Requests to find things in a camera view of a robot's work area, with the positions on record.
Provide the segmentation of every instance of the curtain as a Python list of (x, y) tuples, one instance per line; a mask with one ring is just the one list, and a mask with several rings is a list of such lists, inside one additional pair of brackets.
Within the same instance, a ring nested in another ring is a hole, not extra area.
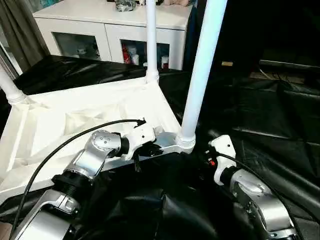
[(0, 24), (23, 72), (48, 54), (33, 27), (33, 19), (28, 17), (28, 10), (17, 0), (0, 0)]

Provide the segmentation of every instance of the black tarp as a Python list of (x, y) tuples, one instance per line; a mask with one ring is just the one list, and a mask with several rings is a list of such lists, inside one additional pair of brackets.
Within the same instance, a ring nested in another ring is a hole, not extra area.
[[(49, 56), (20, 76), (16, 84), (26, 94), (36, 94), (144, 74), (143, 68), (132, 65)], [(190, 78), (189, 72), (160, 72), (159, 85), (180, 122)], [(245, 214), (239, 214), (241, 209), (233, 199), (212, 183), (206, 165), (199, 160), (208, 140), (228, 134), (237, 158), (286, 199), (304, 239), (319, 240), (318, 86), (318, 82), (302, 85), (213, 74), (193, 154), (142, 162), (138, 175), (130, 166), (102, 174), (90, 201), (92, 206), (86, 206), (79, 235), (84, 236), (82, 239), (250, 239), (250, 227), (243, 227), (247, 226)], [(3, 92), (0, 97), (3, 129), (10, 106)], [(24, 213), (40, 194), (30, 195)], [(17, 203), (19, 197), (0, 207), (0, 221), (13, 220)]]

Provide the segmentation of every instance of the white pole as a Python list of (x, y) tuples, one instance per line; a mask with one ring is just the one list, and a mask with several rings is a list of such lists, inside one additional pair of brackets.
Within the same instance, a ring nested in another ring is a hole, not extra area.
[(4, 91), (9, 104), (16, 104), (25, 99), (24, 93), (17, 88), (4, 67), (0, 64), (0, 88)]
[(227, 0), (207, 0), (196, 51), (193, 72), (184, 109), (182, 127), (176, 143), (192, 151), (196, 144), (196, 127), (203, 102), (219, 33), (224, 19)]
[(156, 2), (146, 0), (146, 30), (147, 30), (147, 82), (159, 82), (157, 68), (157, 35), (156, 35)]

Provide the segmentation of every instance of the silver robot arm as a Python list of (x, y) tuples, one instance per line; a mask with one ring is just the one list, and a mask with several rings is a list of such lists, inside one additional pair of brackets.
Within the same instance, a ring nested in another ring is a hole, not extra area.
[(81, 210), (81, 202), (90, 195), (93, 181), (105, 161), (114, 157), (129, 161), (136, 149), (155, 138), (153, 129), (147, 123), (134, 128), (124, 137), (105, 130), (95, 131), (63, 173), (53, 177), (52, 189), (42, 195), (11, 239), (72, 239), (75, 230), (67, 216), (72, 218)]
[(274, 192), (254, 174), (237, 168), (229, 158), (217, 156), (217, 152), (232, 158), (236, 152), (228, 135), (209, 142), (208, 161), (215, 166), (214, 181), (226, 185), (229, 191), (248, 213), (262, 240), (297, 240), (299, 236), (285, 205)]

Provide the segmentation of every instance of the red bottle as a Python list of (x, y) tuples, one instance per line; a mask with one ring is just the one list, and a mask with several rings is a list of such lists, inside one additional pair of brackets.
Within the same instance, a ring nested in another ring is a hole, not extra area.
[(128, 50), (124, 44), (122, 44), (122, 54), (123, 54), (123, 61), (125, 64), (130, 64), (130, 55), (128, 53)]

